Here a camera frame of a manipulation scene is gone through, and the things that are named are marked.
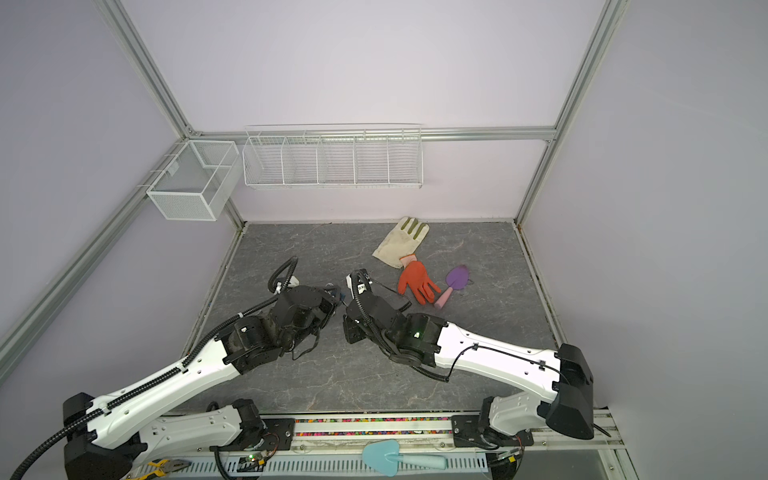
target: pink trowel handle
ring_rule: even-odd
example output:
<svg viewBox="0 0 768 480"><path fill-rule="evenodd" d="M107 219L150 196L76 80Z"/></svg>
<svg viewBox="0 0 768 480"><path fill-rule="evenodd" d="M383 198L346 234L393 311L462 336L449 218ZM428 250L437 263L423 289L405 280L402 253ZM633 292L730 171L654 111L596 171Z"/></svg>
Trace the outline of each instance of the pink trowel handle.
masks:
<svg viewBox="0 0 768 480"><path fill-rule="evenodd" d="M440 310L443 305L445 305L445 302L448 301L448 297L451 296L451 292L453 291L453 287L449 286L448 289L445 290L445 292L440 296L440 298L437 299L435 302L435 308L437 310Z"/></svg>

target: white glove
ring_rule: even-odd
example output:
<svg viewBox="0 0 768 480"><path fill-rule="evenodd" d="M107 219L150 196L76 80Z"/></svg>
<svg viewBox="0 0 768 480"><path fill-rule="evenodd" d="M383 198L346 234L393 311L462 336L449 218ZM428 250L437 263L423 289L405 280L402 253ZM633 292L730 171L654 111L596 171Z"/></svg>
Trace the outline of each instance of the white glove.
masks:
<svg viewBox="0 0 768 480"><path fill-rule="evenodd" d="M403 217L386 236L373 256L395 268L402 268L401 258L416 251L429 232L429 225L412 217Z"/></svg>

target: light blue trowel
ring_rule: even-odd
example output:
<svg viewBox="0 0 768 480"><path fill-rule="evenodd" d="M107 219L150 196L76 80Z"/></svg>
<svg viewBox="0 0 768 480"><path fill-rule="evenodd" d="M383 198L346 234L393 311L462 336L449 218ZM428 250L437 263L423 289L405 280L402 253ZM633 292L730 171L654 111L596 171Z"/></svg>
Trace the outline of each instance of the light blue trowel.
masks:
<svg viewBox="0 0 768 480"><path fill-rule="evenodd" d="M445 470L448 467L448 461L440 455L415 455L412 453L401 455L400 444L397 440L384 440L366 445L362 450L362 460L370 468L388 477L397 475L399 462L439 470Z"/></svg>

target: white wall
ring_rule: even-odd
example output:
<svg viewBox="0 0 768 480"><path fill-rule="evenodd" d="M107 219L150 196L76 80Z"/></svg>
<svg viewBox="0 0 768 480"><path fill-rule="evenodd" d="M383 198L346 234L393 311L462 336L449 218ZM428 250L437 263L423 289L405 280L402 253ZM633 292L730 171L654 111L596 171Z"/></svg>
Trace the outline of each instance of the white wall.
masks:
<svg viewBox="0 0 768 480"><path fill-rule="evenodd" d="M524 230L640 478L764 478L768 4L633 0Z"/></svg>
<svg viewBox="0 0 768 480"><path fill-rule="evenodd" d="M252 190L248 221L513 218L544 153L540 140L425 142L422 188Z"/></svg>
<svg viewBox="0 0 768 480"><path fill-rule="evenodd" d="M233 229L165 220L147 204L0 387L0 478L61 427L61 404L130 385L179 360ZM66 478L64 442L25 480Z"/></svg>
<svg viewBox="0 0 768 480"><path fill-rule="evenodd" d="M192 125L552 125L604 0L126 0Z"/></svg>
<svg viewBox="0 0 768 480"><path fill-rule="evenodd" d="M89 0L3 2L0 71L2 335L176 139ZM0 386L0 478L69 396L179 358L232 235L147 203ZM26 478L64 478L62 446Z"/></svg>
<svg viewBox="0 0 768 480"><path fill-rule="evenodd" d="M0 6L0 335L176 140L88 0Z"/></svg>
<svg viewBox="0 0 768 480"><path fill-rule="evenodd" d="M557 120L604 0L126 0L200 131L252 124L536 126ZM249 221L513 217L543 143L424 146L421 190L240 185Z"/></svg>

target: purple trowel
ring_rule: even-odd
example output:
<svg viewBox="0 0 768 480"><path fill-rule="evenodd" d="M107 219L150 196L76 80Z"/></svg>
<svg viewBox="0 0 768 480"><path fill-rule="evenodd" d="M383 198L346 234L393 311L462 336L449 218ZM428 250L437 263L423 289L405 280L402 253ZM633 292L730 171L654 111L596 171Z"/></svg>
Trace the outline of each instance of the purple trowel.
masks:
<svg viewBox="0 0 768 480"><path fill-rule="evenodd" d="M445 302L448 301L448 297L451 296L453 290L461 290L467 283L469 283L469 269L466 265L459 265L455 269L448 272L445 277L445 282L448 284L448 289L437 299L435 302L435 308L440 310Z"/></svg>

